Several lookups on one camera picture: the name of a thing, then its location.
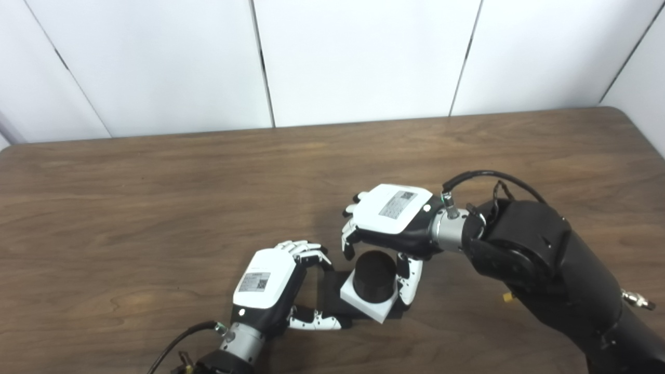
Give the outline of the white and black left hand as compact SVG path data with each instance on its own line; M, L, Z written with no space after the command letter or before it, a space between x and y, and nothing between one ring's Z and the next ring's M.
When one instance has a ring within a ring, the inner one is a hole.
M333 271L325 246L307 240L287 240L259 249L252 257L233 294L231 323L247 325L266 340L287 329L344 330L352 320L296 303L313 266Z

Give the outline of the white and black right hand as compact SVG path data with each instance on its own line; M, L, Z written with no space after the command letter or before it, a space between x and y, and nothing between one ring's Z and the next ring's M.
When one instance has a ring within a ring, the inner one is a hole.
M364 243L396 251L396 281L404 310L414 301L425 261L442 249L436 244L432 223L443 204L432 192L409 185L380 184L360 192L343 210L340 247L347 260L354 244Z

